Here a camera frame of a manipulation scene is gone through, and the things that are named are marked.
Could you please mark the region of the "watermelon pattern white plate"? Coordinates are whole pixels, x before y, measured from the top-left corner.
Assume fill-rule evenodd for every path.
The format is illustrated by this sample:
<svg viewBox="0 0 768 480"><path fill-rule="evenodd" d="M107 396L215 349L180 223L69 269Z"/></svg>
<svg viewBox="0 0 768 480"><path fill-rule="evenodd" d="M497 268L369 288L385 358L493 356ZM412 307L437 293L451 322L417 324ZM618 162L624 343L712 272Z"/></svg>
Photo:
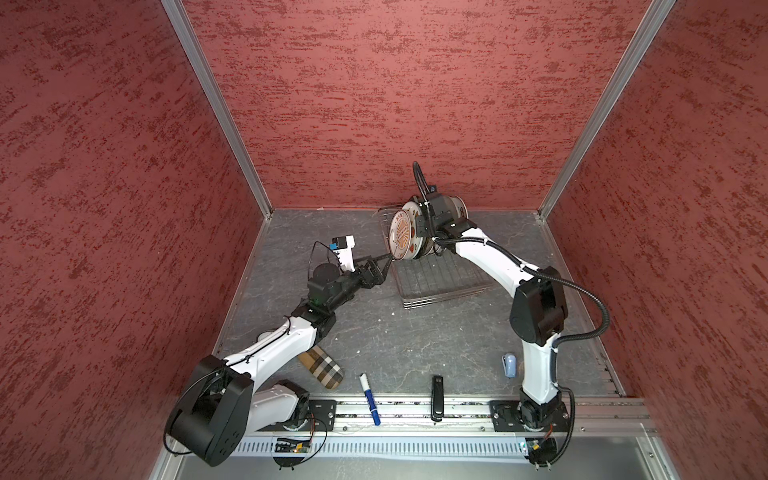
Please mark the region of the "watermelon pattern white plate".
<svg viewBox="0 0 768 480"><path fill-rule="evenodd" d="M403 205L402 210L408 214L411 225L416 231L421 231L426 228L422 208L418 202L413 200L408 201Z"/></svg>

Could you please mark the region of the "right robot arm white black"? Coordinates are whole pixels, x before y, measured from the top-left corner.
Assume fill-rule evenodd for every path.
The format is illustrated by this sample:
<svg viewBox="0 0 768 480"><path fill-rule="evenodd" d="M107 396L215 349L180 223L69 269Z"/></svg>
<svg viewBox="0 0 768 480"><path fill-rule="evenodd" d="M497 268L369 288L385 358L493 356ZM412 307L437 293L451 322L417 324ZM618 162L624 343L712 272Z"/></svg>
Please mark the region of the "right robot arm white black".
<svg viewBox="0 0 768 480"><path fill-rule="evenodd" d="M460 209L458 201L432 193L422 204L427 232L435 244L470 261L511 296L509 322L522 341L524 377L520 391L521 422L541 430L553 422L565 388L557 380L559 347L601 336L611 324L605 303L585 287L561 277L553 267L540 268L493 241ZM565 335L568 317L564 289L589 297L601 313L598 327Z"/></svg>

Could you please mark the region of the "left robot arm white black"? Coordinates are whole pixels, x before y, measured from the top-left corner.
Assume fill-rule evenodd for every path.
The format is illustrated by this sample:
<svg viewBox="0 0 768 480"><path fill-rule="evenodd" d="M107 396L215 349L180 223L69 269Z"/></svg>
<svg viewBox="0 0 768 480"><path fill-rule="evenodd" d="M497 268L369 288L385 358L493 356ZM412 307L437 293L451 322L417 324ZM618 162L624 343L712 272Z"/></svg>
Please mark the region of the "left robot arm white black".
<svg viewBox="0 0 768 480"><path fill-rule="evenodd" d="M264 382L315 347L333 328L337 309L359 290L383 284L392 262L384 254L356 259L350 271L334 262L317 266L308 279L307 297L275 331L238 353L224 359L209 355L195 366L168 416L163 439L217 466L247 434L277 424L307 426L308 392L288 381L266 389Z"/></svg>

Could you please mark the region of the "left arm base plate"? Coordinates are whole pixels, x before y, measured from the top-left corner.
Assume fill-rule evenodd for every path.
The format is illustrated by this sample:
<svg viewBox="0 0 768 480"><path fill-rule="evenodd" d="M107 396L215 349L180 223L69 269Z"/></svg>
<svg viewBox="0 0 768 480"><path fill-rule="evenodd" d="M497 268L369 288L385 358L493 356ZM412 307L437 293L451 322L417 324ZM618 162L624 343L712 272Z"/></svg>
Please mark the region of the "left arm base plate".
<svg viewBox="0 0 768 480"><path fill-rule="evenodd" d="M301 400L289 418L277 429L286 432L310 432L313 427L334 427L338 402L329 399Z"/></svg>

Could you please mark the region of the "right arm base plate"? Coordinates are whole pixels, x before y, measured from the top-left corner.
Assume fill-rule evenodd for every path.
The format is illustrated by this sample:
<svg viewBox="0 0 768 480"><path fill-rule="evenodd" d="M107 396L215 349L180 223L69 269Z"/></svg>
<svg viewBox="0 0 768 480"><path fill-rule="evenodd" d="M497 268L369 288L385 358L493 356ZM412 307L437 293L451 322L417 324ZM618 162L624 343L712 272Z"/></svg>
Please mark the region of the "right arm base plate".
<svg viewBox="0 0 768 480"><path fill-rule="evenodd" d="M570 414L559 398L547 404L531 400L492 400L489 410L495 432L565 433L571 426Z"/></svg>

